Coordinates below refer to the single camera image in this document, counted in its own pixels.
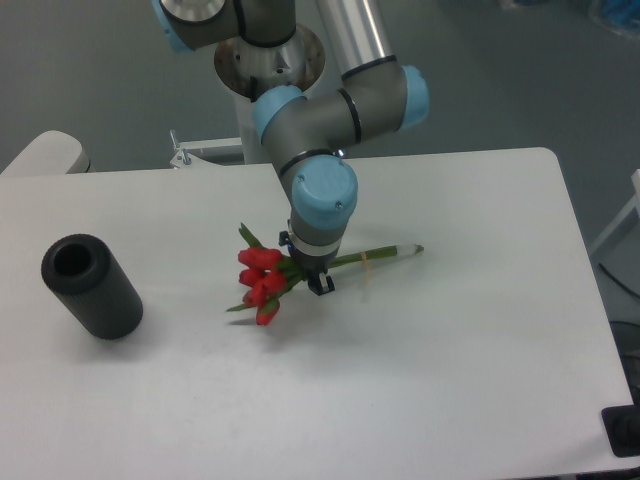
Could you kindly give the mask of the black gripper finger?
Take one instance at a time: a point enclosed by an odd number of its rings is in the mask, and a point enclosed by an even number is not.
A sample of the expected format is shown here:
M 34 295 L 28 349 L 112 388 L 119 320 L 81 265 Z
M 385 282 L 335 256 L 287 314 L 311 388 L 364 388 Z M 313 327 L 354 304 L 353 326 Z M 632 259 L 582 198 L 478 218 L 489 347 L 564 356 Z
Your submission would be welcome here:
M 334 291 L 334 282 L 327 272 L 314 272 L 306 280 L 307 286 L 317 296 Z

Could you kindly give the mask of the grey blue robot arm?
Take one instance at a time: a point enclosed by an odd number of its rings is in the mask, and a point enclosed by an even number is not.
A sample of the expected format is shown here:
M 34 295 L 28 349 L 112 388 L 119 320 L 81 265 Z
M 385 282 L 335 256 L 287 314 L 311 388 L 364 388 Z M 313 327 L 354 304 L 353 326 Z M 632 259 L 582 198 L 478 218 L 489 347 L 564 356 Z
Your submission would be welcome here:
M 403 130 L 428 114 L 421 72 L 397 61 L 375 1 L 322 1 L 342 85 L 309 96 L 312 51 L 292 1 L 157 1 L 169 43 L 178 50 L 214 46 L 227 87 L 251 105 L 254 143 L 268 156 L 289 200 L 280 244 L 297 274 L 318 295 L 353 214 L 358 183 L 341 149 Z

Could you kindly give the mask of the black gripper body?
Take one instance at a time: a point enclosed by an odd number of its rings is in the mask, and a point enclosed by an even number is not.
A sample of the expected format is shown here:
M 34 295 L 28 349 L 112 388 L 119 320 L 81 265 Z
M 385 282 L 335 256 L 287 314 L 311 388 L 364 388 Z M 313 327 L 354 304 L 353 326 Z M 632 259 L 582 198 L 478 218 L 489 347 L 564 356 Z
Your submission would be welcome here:
M 328 245 L 311 245 L 291 230 L 279 233 L 279 245 L 285 247 L 293 261 L 308 275 L 327 273 L 340 247 L 337 240 Z

